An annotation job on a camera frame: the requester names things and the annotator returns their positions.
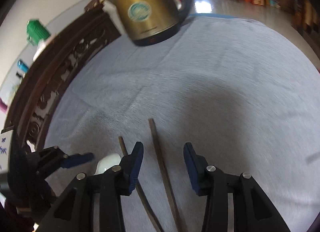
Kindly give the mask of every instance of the shiny floor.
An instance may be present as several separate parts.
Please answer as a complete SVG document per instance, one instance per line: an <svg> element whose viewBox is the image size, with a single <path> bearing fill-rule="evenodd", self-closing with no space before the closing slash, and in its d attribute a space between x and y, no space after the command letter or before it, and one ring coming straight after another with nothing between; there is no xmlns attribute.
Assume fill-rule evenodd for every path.
<svg viewBox="0 0 320 232"><path fill-rule="evenodd" d="M236 0L194 0L194 6L190 13L217 13L258 20L290 40L316 68L320 69L320 60L317 55L291 26L292 16L282 10Z"/></svg>

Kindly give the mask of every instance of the green container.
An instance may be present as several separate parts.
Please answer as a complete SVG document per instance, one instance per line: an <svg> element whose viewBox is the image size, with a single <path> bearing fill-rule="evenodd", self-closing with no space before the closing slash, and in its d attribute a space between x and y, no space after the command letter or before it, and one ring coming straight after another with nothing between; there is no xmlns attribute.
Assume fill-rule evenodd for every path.
<svg viewBox="0 0 320 232"><path fill-rule="evenodd" d="M50 32L41 24L38 19L31 19L27 23L27 41L37 46L41 39L46 40L51 36Z"/></svg>

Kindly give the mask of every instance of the blue object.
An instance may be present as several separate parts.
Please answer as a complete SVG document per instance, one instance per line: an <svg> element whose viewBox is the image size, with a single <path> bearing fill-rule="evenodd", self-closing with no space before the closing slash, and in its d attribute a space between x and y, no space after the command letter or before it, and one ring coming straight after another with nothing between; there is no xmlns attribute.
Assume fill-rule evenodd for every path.
<svg viewBox="0 0 320 232"><path fill-rule="evenodd" d="M18 63L18 68L20 68L23 72L28 72L29 70L29 67L22 61L22 60L19 60Z"/></svg>
<svg viewBox="0 0 320 232"><path fill-rule="evenodd" d="M186 164L192 189L199 195L199 175L198 172L201 171L199 166L197 166L196 153L192 147L192 144L187 142L183 147L183 157Z"/></svg>
<svg viewBox="0 0 320 232"><path fill-rule="evenodd" d="M217 13L192 13L189 14L190 17L213 17L213 18L223 18L223 19L237 19L237 17L233 17L230 15L223 15Z"/></svg>
<svg viewBox="0 0 320 232"><path fill-rule="evenodd" d="M124 175L129 178L128 196L135 189L138 182L138 175L140 172L141 163L143 160L143 144L136 142L132 153L126 155L121 159L120 166L124 171Z"/></svg>
<svg viewBox="0 0 320 232"><path fill-rule="evenodd" d="M92 161L93 159L94 159L94 155L91 152L85 153L83 155L74 154L69 156L66 160L64 160L61 163L61 167L64 169L69 169L71 167L75 167L75 166L87 163L89 161Z"/></svg>

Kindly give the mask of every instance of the gold kettle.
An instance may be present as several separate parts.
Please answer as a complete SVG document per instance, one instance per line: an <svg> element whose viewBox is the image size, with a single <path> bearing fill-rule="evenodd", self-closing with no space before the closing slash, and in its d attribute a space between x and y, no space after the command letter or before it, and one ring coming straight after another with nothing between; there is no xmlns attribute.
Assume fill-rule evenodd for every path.
<svg viewBox="0 0 320 232"><path fill-rule="evenodd" d="M192 0L184 0L183 12L173 0L113 0L128 36L137 46L164 41L176 34L189 13Z"/></svg>

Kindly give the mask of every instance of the wooden carved panel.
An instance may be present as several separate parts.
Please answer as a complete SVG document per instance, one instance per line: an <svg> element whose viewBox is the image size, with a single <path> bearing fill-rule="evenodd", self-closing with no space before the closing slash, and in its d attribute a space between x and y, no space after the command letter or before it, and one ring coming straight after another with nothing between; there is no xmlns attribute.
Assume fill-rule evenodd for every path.
<svg viewBox="0 0 320 232"><path fill-rule="evenodd" d="M71 81L119 36L99 5L76 19L45 48L18 88L4 126L16 127L21 147L29 140L36 150L43 148L52 115Z"/></svg>

